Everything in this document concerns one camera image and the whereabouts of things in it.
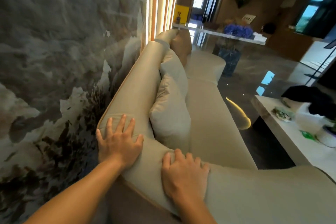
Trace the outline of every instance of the marble tabletop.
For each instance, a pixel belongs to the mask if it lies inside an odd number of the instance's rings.
[[[217,35],[217,36],[221,36],[221,37],[225,37],[225,38],[229,38],[229,39],[235,39],[235,40],[248,42],[248,43],[253,43],[253,44],[265,45],[265,43],[266,43],[266,39],[264,39],[264,38],[262,40],[254,40],[254,39],[248,39],[248,38],[228,35],[228,34],[224,34],[222,32],[217,32],[217,31],[209,29],[209,28],[204,28],[203,23],[198,23],[198,24],[195,24],[195,23],[186,23],[186,24],[172,23],[172,26],[175,27],[175,28],[184,28],[184,29],[195,30],[195,31],[204,32],[204,33],[211,34],[211,35]]]
[[[336,181],[336,149],[303,137],[300,130],[315,134],[323,125],[315,115],[298,115],[295,121],[284,122],[272,113],[275,106],[286,108],[279,99],[255,95],[251,100],[264,122],[297,165],[312,165]]]

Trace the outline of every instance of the hand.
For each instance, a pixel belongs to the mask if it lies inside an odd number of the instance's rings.
[[[162,183],[166,194],[175,203],[183,199],[204,200],[208,184],[209,165],[201,167],[201,159],[193,160],[191,153],[184,158],[181,150],[175,150],[175,161],[171,164],[170,153],[167,152],[162,162]]]
[[[124,130],[126,115],[123,115],[115,129],[112,131],[112,118],[107,120],[105,139],[103,139],[100,130],[96,130],[96,137],[99,147],[99,162],[107,160],[117,160],[121,168],[129,168],[138,158],[144,145],[144,137],[139,135],[136,142],[133,143],[132,136],[135,126],[135,119],[131,119],[128,128]]]

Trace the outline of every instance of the throw pillow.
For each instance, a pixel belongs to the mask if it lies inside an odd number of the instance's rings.
[[[175,52],[169,49],[160,65],[160,73],[162,77],[169,74],[177,86],[183,98],[186,98],[188,92],[188,79],[185,70]]]
[[[163,76],[149,118],[156,140],[170,149],[189,151],[190,115],[178,86],[168,74]]]
[[[176,53],[183,66],[187,64],[187,56],[191,53],[190,33],[186,29],[181,29],[174,39],[171,40],[170,48]]]

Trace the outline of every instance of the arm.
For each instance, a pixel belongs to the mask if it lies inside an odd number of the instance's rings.
[[[123,115],[115,132],[112,118],[107,121],[106,136],[96,131],[99,146],[99,165],[86,177],[52,198],[38,209],[25,224],[84,224],[93,218],[95,210],[111,184],[120,173],[133,165],[139,156],[144,138],[139,135],[132,141],[135,120],[124,130]]]
[[[209,165],[201,167],[201,159],[197,157],[194,161],[191,153],[184,158],[179,149],[175,150],[173,164],[169,153],[163,157],[163,188],[173,199],[184,224],[216,224],[203,201],[208,174]]]

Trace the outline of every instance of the blue flowers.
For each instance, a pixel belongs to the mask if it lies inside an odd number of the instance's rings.
[[[224,33],[228,35],[234,35],[237,37],[243,37],[251,39],[253,36],[253,30],[247,26],[241,26],[236,24],[229,24],[224,28]]]

